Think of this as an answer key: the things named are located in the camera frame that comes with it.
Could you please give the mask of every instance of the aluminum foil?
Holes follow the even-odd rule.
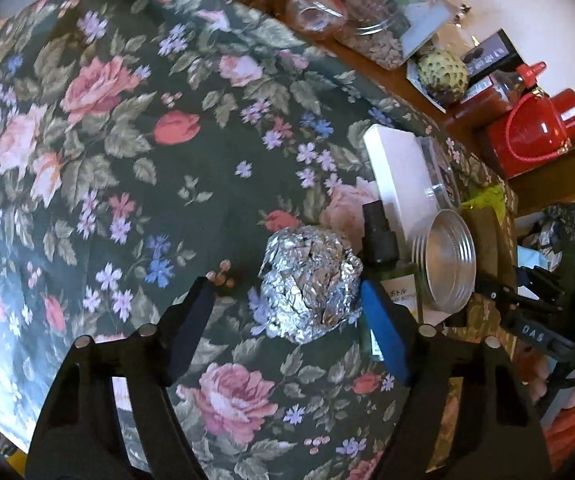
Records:
[[[304,226],[274,233],[259,273],[267,333],[303,344],[356,319],[362,270],[347,239],[333,231]]]

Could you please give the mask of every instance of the red bottle cap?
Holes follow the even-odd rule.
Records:
[[[538,76],[543,70],[547,68],[547,65],[540,61],[532,66],[529,65],[520,65],[517,67],[517,72],[523,78],[523,82],[525,83],[525,88],[532,88],[532,86],[536,86],[536,76]]]

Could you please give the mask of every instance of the green textured fruit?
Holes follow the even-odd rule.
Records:
[[[421,58],[419,79],[427,93],[444,106],[460,101],[470,82],[465,63],[448,50],[435,50]]]

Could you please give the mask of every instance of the tablecloth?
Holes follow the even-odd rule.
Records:
[[[1,431],[27,449],[77,336],[156,322],[207,275],[219,297],[170,398],[209,478],[368,478],[404,388],[353,324],[304,346],[268,337],[257,273],[286,226],[359,248],[373,123],[436,136],[464,200],[500,182],[406,102],[231,0],[23,10],[0,33]],[[508,342],[489,303],[471,308],[459,336]],[[145,468],[125,381],[114,389]]]

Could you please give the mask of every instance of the red cord handle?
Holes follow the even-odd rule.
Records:
[[[522,155],[519,155],[517,152],[514,151],[514,149],[512,148],[512,145],[509,142],[509,129],[512,126],[512,121],[514,120],[514,117],[516,116],[517,112],[519,111],[519,108],[522,107],[522,105],[524,105],[527,101],[529,101],[532,98],[536,98],[536,95],[534,93],[530,92],[529,94],[525,94],[519,100],[519,102],[514,107],[514,109],[510,112],[509,117],[507,118],[507,123],[505,124],[505,143],[507,144],[507,150],[509,151],[509,154],[511,156],[513,156],[514,158],[520,160],[521,162],[546,162],[547,160],[552,160],[553,158],[558,157],[562,153],[565,153],[568,149],[568,141],[570,140],[569,137],[567,137],[567,135],[566,135],[567,129],[565,128],[565,124],[563,124],[563,120],[561,119],[561,116],[559,115],[558,110],[554,107],[551,100],[548,99],[547,103],[549,104],[550,108],[552,109],[552,113],[553,113],[554,117],[556,118],[556,122],[558,123],[559,128],[561,129],[561,133],[566,136],[566,140],[565,140],[564,145],[561,148],[558,148],[555,152],[548,153],[547,155],[522,156]]]

